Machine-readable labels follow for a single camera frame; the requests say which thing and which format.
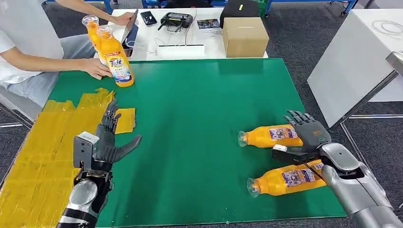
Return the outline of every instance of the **gray carpet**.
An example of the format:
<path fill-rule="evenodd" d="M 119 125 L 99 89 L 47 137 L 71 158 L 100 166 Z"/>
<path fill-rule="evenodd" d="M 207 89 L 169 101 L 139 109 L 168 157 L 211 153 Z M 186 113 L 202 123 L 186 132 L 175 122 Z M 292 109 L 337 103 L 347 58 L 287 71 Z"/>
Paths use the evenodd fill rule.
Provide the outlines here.
<path fill-rule="evenodd" d="M 120 0 L 119 2 L 119 5 L 112 5 L 112 7 L 119 9 L 142 7 L 139 0 Z M 84 26 L 81 25 L 84 14 L 63 8 L 56 3 L 48 3 L 44 9 L 60 38 L 86 32 Z M 343 23 L 344 18 L 339 17 L 342 10 L 341 3 L 274 3 L 269 18 L 264 19 L 270 37 L 267 49 L 269 57 L 284 59 L 306 111 L 322 123 L 325 123 L 324 118 L 306 80 Z M 403 104 L 369 104 L 363 107 L 359 113 L 403 114 Z M 5 117 L 0 111 L 0 122 L 4 119 Z M 385 188 L 392 205 L 397 207 L 403 202 L 403 191 L 401 190 L 401 186 L 403 186 L 401 176 L 403 142 L 400 141 L 403 135 L 402 122 L 347 121 L 346 125 L 356 139 L 375 176 Z M 26 131 L 23 128 L 0 129 L 0 177 L 4 176 L 4 172 L 11 163 L 25 134 Z M 342 143 L 351 149 L 340 128 L 332 129 L 331 135 L 334 142 Z M 326 218 L 186 227 L 353 228 L 356 225 L 347 218 Z"/>

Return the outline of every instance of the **bottle label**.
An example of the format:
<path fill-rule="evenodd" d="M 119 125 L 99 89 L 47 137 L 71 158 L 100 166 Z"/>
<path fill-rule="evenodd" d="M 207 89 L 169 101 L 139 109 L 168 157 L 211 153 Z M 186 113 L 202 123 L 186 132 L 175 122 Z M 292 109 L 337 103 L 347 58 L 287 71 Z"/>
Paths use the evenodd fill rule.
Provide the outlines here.
<path fill-rule="evenodd" d="M 107 55 L 108 67 L 116 82 L 128 82 L 132 79 L 132 75 L 129 66 L 124 63 L 123 58 L 118 56 L 119 54 L 120 52 L 115 52 Z"/>
<path fill-rule="evenodd" d="M 108 66 L 108 64 L 107 64 L 106 61 L 105 61 L 105 57 L 99 52 L 99 50 L 96 48 L 96 45 L 95 45 L 95 44 L 94 44 L 94 49 L 95 49 L 95 52 L 98 53 L 99 61 L 100 61 L 103 65 Z"/>
<path fill-rule="evenodd" d="M 273 128 L 269 129 L 269 133 L 272 140 L 279 140 L 279 139 L 293 139 L 297 138 L 298 135 L 295 132 L 294 128 L 288 129 L 284 128 Z"/>
<path fill-rule="evenodd" d="M 322 163 L 313 165 L 313 168 L 316 170 L 320 170 L 322 167 Z M 287 187 L 300 185 L 305 182 L 313 182 L 319 178 L 315 178 L 315 174 L 310 169 L 292 170 L 284 172 L 282 175 Z"/>

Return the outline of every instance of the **person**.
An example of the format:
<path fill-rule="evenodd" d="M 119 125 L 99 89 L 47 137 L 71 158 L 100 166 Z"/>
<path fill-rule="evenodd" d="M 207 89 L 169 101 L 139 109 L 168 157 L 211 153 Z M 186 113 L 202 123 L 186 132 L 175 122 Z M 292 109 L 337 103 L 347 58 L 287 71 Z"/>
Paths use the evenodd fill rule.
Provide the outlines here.
<path fill-rule="evenodd" d="M 0 86 L 43 107 L 59 72 L 80 70 L 111 77 L 93 58 L 88 35 L 59 39 L 41 4 L 44 0 L 0 0 Z M 133 13 L 111 16 L 83 0 L 56 0 L 60 5 L 127 25 Z"/>

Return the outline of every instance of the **white t-shirt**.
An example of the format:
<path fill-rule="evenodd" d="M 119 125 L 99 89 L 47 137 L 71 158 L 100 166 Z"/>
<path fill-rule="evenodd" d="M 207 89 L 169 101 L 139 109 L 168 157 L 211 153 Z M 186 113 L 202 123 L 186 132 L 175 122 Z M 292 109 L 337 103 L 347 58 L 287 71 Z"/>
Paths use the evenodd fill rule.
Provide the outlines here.
<path fill-rule="evenodd" d="M 41 3 L 43 0 L 0 0 L 0 53 L 17 47 L 22 53 L 63 58 L 63 48 Z M 0 57 L 0 82 L 20 83 L 41 72 L 19 70 Z"/>

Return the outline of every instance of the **robotic thumb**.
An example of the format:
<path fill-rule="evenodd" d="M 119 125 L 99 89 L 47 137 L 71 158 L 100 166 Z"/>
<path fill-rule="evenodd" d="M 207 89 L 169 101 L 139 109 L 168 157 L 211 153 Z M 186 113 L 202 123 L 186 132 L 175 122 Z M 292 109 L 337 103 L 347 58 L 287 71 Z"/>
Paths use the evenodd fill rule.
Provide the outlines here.
<path fill-rule="evenodd" d="M 137 146 L 140 144 L 142 136 L 141 135 L 136 135 L 130 142 L 128 142 L 126 145 L 119 147 L 116 152 L 115 156 L 115 161 L 117 162 L 121 160 L 123 157 L 125 157 L 127 154 L 129 154 L 132 150 L 136 149 Z"/>

